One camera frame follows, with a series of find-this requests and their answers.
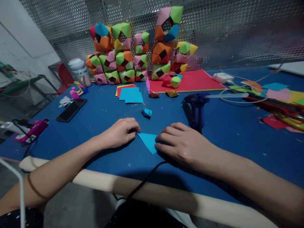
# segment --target hand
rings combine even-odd
[[[182,123],[173,123],[157,135],[156,149],[171,156],[178,163],[198,172],[214,176],[228,162],[228,151],[222,150],[209,142],[196,130]]]
[[[141,133],[135,118],[119,119],[108,130],[93,137],[98,150],[120,147],[135,138],[136,132]]]

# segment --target forearm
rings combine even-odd
[[[89,140],[78,147],[45,163],[24,177],[24,200],[26,207],[36,207],[47,202],[79,172],[95,154]],[[0,214],[20,207],[20,185],[14,185],[0,200]]]
[[[224,169],[214,177],[239,190],[285,225],[303,224],[302,188],[272,174],[253,161],[232,153],[226,163]]]

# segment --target right hand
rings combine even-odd
[[[219,168],[228,162],[231,153],[222,150],[209,142],[196,130],[183,123],[173,123],[157,135],[156,141],[163,141],[169,145],[156,143],[159,151],[171,156],[178,163],[190,167],[198,172],[214,176]]]

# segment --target red paper sheet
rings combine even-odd
[[[117,97],[119,98],[122,88],[133,88],[133,87],[137,87],[137,86],[136,85],[127,85],[127,86],[124,86],[124,87],[117,88]]]
[[[177,92],[223,90],[226,87],[214,81],[204,70],[186,71],[177,89],[172,86],[162,86],[163,81],[150,81],[153,92],[166,92],[176,90]]]

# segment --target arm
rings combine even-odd
[[[182,123],[166,127],[156,138],[169,145],[155,147],[177,162],[227,182],[252,199],[280,222],[304,223],[304,190],[263,169],[253,161],[222,150]]]
[[[24,177],[24,203],[26,207],[38,207],[51,199],[81,167],[100,151],[115,148],[135,138],[141,132],[134,118],[118,120],[105,132],[80,146],[45,163]],[[0,199],[0,216],[20,208],[20,185],[14,185]]]

